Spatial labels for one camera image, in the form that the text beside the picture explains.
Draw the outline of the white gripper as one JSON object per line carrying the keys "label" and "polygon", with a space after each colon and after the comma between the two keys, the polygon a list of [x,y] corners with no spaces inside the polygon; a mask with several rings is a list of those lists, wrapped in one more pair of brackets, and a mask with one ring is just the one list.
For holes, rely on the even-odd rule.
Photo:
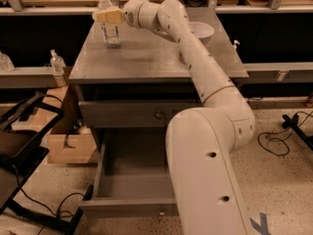
{"label": "white gripper", "polygon": [[157,12],[159,4],[149,0],[128,0],[123,7],[110,8],[94,12],[92,18],[95,22],[106,24],[122,24],[124,17],[126,22],[138,28],[158,28],[160,27]]}

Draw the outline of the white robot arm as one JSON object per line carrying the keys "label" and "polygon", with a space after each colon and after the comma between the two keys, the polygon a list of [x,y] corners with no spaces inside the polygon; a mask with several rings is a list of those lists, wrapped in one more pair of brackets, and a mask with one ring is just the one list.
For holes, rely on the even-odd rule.
{"label": "white robot arm", "polygon": [[178,45],[202,106],[169,123],[165,150],[184,235],[253,235],[230,153],[252,138],[255,116],[232,80],[192,30],[178,0],[129,0],[93,13],[105,24],[128,23],[167,33]]}

